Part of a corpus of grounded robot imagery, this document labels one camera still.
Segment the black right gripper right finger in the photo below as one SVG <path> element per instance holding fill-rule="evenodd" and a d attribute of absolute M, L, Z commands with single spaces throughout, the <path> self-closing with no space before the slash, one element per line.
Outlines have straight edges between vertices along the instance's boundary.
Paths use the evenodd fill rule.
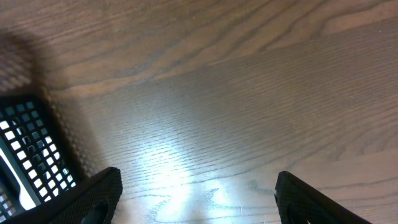
<path fill-rule="evenodd" d="M 282 224 L 370 224 L 290 172 L 279 172 L 275 202 Z"/>

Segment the dark green plastic basket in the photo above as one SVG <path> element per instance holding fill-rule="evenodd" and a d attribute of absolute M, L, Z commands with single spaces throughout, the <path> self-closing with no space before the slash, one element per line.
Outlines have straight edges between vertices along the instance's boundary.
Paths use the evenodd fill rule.
<path fill-rule="evenodd" d="M 1 97 L 1 221 L 57 198 L 82 180 L 40 99 Z"/>

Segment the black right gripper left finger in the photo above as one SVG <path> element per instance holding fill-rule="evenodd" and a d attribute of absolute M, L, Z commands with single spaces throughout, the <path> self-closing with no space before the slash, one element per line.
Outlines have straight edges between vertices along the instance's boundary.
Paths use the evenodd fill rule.
<path fill-rule="evenodd" d="M 111 223 L 122 192 L 121 171 L 108 167 L 5 224 Z"/>

